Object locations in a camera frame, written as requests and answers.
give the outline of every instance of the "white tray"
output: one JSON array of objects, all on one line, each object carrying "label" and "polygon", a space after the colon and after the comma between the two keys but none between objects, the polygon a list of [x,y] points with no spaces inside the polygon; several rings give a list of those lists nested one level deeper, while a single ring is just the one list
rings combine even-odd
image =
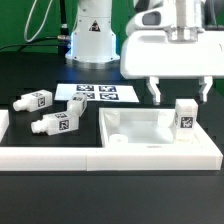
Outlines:
[{"label": "white tray", "polygon": [[[158,125],[158,114],[163,111],[100,108],[105,150],[95,158],[95,167],[98,170],[219,170],[223,155],[200,125],[196,123],[191,143],[173,143],[171,128]],[[110,136],[116,134],[121,139],[118,136],[117,141],[116,138],[110,141]]]}]

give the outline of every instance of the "white paper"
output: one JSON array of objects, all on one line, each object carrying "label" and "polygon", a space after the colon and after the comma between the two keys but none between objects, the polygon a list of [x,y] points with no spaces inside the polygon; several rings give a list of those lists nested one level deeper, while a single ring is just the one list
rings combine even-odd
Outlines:
[{"label": "white paper", "polygon": [[139,102],[132,86],[92,84],[58,84],[55,100],[70,100],[75,93],[87,94],[88,101]]}]

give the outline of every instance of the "green background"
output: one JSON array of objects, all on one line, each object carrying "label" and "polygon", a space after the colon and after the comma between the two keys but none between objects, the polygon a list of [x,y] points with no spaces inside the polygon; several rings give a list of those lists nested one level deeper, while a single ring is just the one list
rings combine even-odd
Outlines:
[{"label": "green background", "polygon": [[[39,0],[30,23],[28,38],[36,33],[45,15],[49,0]],[[24,43],[24,28],[32,7],[33,0],[0,0],[0,47]],[[76,15],[77,0],[66,0],[67,21],[69,30],[72,30]],[[112,30],[118,37],[120,52],[122,43],[126,39],[125,27],[129,15],[133,10],[127,7],[126,0],[113,0]],[[218,15],[217,22],[224,25],[224,12]],[[46,25],[38,37],[57,36],[60,33],[60,7],[59,0],[54,0],[49,12]],[[32,47],[25,51],[57,53],[56,47]],[[224,95],[224,80],[215,81],[216,89]]]}]

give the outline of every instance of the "black table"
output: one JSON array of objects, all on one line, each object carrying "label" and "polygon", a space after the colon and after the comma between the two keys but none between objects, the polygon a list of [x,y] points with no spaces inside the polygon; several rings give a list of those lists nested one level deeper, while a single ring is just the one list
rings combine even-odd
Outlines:
[{"label": "black table", "polygon": [[[154,108],[144,80],[125,80],[119,68],[74,69],[54,54],[0,54],[0,109],[8,109],[10,126],[1,146],[101,147],[99,107]],[[57,83],[132,85],[140,103],[91,102],[72,135],[31,134],[30,122],[61,112],[65,102],[34,113],[16,113],[12,103],[22,94]],[[162,108],[176,98],[195,98],[198,80],[161,80]],[[199,106],[198,122],[224,153],[224,99],[215,89]],[[0,223],[203,223],[224,222],[224,166],[220,171],[1,172]]]}]

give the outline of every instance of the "white container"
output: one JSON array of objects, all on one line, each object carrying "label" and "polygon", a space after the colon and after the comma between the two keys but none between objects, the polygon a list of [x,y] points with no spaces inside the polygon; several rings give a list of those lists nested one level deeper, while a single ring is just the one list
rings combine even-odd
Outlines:
[{"label": "white container", "polygon": [[[119,114],[116,126],[108,114]],[[100,108],[105,148],[88,157],[88,169],[220,170],[223,155],[197,122],[191,142],[173,141],[174,115],[174,109]]]},{"label": "white container", "polygon": [[74,94],[67,103],[67,111],[72,114],[82,116],[87,107],[87,96],[85,94]]},{"label": "white container", "polygon": [[31,123],[33,133],[46,132],[48,135],[74,131],[78,128],[78,115],[71,115],[67,111],[44,115],[42,120]]},{"label": "white container", "polygon": [[21,100],[13,103],[16,111],[27,110],[29,112],[42,109],[52,105],[52,93],[46,90],[40,90],[21,96]]},{"label": "white container", "polygon": [[173,125],[174,141],[191,142],[194,139],[198,105],[193,99],[177,99]]},{"label": "white container", "polygon": [[8,110],[0,110],[0,142],[9,126]]}]

